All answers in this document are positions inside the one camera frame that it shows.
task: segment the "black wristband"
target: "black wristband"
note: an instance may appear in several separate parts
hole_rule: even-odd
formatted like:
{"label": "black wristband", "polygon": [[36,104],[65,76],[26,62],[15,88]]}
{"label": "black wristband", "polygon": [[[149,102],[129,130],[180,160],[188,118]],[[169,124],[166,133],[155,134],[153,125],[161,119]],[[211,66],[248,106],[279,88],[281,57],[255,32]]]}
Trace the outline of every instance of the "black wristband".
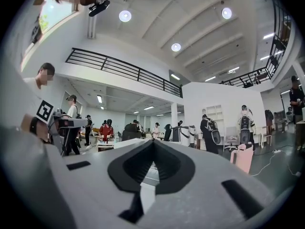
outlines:
{"label": "black wristband", "polygon": [[32,121],[30,122],[30,132],[32,132],[33,134],[37,134],[36,133],[36,126],[37,126],[37,122],[39,121],[39,119],[37,117],[34,117],[32,119]]}

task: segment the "red shirt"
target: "red shirt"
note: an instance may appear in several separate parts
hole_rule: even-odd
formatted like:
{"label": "red shirt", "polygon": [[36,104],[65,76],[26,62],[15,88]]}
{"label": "red shirt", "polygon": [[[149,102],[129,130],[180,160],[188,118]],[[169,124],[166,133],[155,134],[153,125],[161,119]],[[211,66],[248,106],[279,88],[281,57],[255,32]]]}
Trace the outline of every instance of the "red shirt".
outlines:
{"label": "red shirt", "polygon": [[107,136],[113,136],[113,128],[110,126],[101,126],[99,130],[100,134],[104,136],[103,141],[107,141]]}

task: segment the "green foliage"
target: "green foliage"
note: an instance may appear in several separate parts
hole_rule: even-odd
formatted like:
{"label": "green foliage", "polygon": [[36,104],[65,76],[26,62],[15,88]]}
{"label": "green foliage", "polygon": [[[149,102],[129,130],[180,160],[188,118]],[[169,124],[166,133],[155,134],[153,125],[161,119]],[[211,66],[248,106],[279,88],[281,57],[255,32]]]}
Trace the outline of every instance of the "green foliage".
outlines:
{"label": "green foliage", "polygon": [[40,24],[42,32],[44,32],[48,28],[49,22],[47,22],[47,15],[46,14],[40,16],[39,24]]}

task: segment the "railing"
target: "railing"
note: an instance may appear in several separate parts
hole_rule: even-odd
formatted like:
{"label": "railing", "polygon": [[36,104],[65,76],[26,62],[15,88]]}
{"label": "railing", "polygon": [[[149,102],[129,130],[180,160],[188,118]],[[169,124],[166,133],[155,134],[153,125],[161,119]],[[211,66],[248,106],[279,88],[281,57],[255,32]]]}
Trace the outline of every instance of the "railing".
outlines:
{"label": "railing", "polygon": [[244,88],[260,84],[266,80],[270,80],[276,72],[287,47],[291,19],[287,10],[282,6],[279,0],[272,0],[274,7],[274,35],[270,54],[265,67],[237,76],[233,79],[222,81],[219,84],[240,86]]}
{"label": "railing", "polygon": [[66,62],[110,72],[183,97],[181,87],[138,66],[104,54],[72,48]]}

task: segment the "person in red clothes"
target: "person in red clothes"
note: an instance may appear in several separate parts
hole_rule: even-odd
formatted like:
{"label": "person in red clothes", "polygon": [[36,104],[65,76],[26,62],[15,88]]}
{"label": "person in red clothes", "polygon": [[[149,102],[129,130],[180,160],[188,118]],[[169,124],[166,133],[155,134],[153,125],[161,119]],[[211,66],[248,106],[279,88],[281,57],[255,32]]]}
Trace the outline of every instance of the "person in red clothes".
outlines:
{"label": "person in red clothes", "polygon": [[110,137],[113,137],[113,128],[111,126],[112,124],[112,120],[107,120],[106,125],[101,126],[100,130],[99,130],[99,137],[101,138],[101,136],[103,135],[103,141],[107,141],[107,136],[109,135]]}

